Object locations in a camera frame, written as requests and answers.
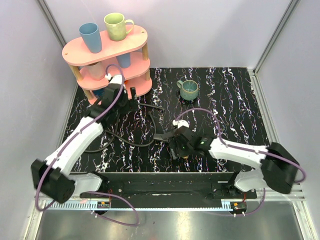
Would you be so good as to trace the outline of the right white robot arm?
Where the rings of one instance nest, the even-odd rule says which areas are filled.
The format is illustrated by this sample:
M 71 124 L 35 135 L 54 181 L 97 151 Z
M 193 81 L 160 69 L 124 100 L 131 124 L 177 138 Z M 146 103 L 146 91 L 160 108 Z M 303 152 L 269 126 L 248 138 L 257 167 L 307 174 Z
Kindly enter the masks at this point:
M 186 126 L 154 135 L 154 140 L 169 144 L 174 159 L 189 155 L 211 156 L 250 166 L 251 171 L 236 172 L 227 185 L 228 195 L 239 198 L 252 189 L 270 188 L 289 194 L 295 183 L 299 163 L 280 144 L 246 145 L 213 136 L 200 136 Z

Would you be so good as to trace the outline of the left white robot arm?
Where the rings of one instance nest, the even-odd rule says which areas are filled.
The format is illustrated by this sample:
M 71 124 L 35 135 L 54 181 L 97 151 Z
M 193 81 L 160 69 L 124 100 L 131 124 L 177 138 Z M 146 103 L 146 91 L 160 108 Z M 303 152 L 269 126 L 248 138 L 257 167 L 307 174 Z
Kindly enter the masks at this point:
M 62 204 L 73 195 L 91 192 L 97 198 L 108 193 L 107 179 L 98 173 L 71 176 L 71 170 L 89 145 L 112 124 L 120 114 L 136 111 L 137 100 L 129 99 L 122 83 L 111 81 L 98 103 L 88 108 L 76 129 L 45 160 L 31 164 L 36 194 L 44 194 Z

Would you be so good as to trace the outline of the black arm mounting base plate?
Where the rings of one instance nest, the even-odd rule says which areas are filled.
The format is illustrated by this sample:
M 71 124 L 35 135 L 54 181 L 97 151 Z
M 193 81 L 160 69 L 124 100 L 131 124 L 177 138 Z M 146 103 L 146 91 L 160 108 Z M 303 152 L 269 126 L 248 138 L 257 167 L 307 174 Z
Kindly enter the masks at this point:
M 247 193 L 231 185 L 232 172 L 108 172 L 100 174 L 98 190 L 86 190 L 81 198 L 102 198 L 102 193 L 119 195 L 136 209 L 221 208 L 222 200 L 254 200 L 255 190 Z

